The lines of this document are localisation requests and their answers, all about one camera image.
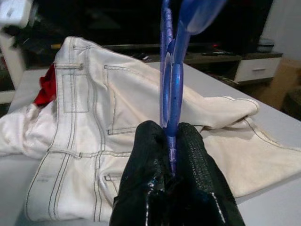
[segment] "blue plastic clip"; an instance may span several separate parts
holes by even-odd
[[[162,1],[160,50],[160,125],[164,129],[172,174],[176,174],[176,133],[183,96],[183,61],[191,35],[203,32],[227,0],[183,0],[173,38],[169,0]]]

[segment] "table surface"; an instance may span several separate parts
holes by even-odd
[[[159,68],[159,63],[149,63]],[[30,104],[39,91],[39,77],[46,70],[26,71],[15,93],[9,112]],[[231,96],[251,98],[187,65],[184,66],[184,84],[204,97]],[[301,122],[258,102],[260,111],[252,116],[278,142],[301,147]],[[30,222],[23,214],[23,202],[39,161],[26,156],[0,158],[0,225],[6,226],[92,226],[101,225],[87,220],[64,222]],[[301,174],[256,193],[237,199],[239,210],[247,226],[300,225]]]

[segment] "red fabric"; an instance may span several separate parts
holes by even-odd
[[[46,75],[40,78],[41,90],[34,100],[37,106],[47,105],[56,99],[55,66],[52,64]]]

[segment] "drawer handle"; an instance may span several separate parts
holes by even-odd
[[[254,71],[254,72],[260,72],[260,71],[265,71],[265,70],[266,70],[266,68],[255,68],[252,71]]]

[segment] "black television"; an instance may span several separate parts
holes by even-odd
[[[32,30],[31,38],[63,41],[82,36],[116,51],[155,49],[160,37],[161,0],[36,0],[38,13],[54,26],[53,32]],[[176,29],[182,0],[171,0]],[[255,52],[273,0],[228,0],[215,21],[190,40],[190,49],[219,44],[219,48],[246,54]]]

